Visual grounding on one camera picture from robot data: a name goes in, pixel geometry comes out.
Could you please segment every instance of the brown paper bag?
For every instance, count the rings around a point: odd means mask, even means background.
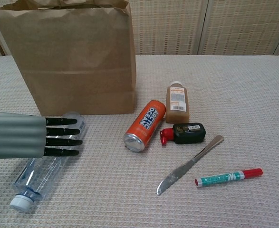
[[[19,0],[0,8],[0,30],[42,115],[134,111],[128,2]]]

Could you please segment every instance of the white table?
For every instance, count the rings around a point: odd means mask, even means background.
[[[0,227],[279,228],[279,56],[137,56],[134,114],[86,116],[85,150],[30,214],[9,209],[11,183],[28,159],[0,160]],[[143,153],[122,136],[166,87],[188,88],[191,122],[205,141],[169,142],[159,131]],[[0,112],[39,115],[13,61],[0,57]],[[224,142],[161,196],[159,182],[217,134]],[[197,189],[194,178],[261,167],[261,177]]]

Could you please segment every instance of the orange can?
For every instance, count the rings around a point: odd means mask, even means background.
[[[143,151],[165,112],[163,103],[150,101],[124,135],[127,148],[134,152]]]

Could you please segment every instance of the gray robotic hand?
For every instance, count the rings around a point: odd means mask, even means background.
[[[78,150],[47,147],[81,145],[81,140],[47,137],[79,134],[79,129],[47,127],[75,123],[76,119],[0,113],[0,158],[78,155]]]

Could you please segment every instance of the red flip cap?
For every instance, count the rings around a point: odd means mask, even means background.
[[[263,174],[263,170],[260,168],[252,170],[242,170],[242,172],[244,173],[245,178],[257,177]]]
[[[174,139],[173,128],[166,128],[160,132],[160,141],[162,145],[166,145],[167,141],[172,141]]]

